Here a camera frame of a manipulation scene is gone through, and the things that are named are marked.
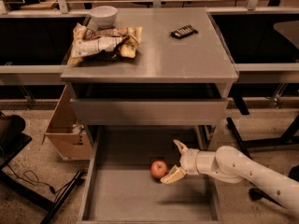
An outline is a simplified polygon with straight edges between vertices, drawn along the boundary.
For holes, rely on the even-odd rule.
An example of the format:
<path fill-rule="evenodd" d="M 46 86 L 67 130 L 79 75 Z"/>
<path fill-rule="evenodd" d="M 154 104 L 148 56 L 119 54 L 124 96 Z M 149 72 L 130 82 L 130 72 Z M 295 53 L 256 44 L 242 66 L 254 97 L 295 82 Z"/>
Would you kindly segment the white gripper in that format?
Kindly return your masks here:
<path fill-rule="evenodd" d="M 163 184 L 171 184 L 182 179 L 187 175 L 210 175 L 218 170 L 216 154 L 210 151 L 200 151 L 199 149 L 187 148 L 181 141 L 174 139 L 174 144 L 181 153 L 181 167 L 174 165 L 169 173 L 162 177 L 160 181 Z"/>

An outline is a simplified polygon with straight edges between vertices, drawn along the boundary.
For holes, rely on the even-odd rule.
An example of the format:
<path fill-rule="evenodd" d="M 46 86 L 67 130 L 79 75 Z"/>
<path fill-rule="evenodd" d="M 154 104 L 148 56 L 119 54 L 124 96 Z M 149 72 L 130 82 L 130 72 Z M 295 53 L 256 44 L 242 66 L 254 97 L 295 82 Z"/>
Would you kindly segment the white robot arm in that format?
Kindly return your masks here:
<path fill-rule="evenodd" d="M 174 165 L 160 181 L 171 184 L 185 175 L 209 175 L 226 183 L 248 180 L 274 201 L 299 217 L 299 182 L 253 161 L 234 147 L 222 146 L 216 151 L 188 148 L 174 139 L 180 152 L 180 166 Z"/>

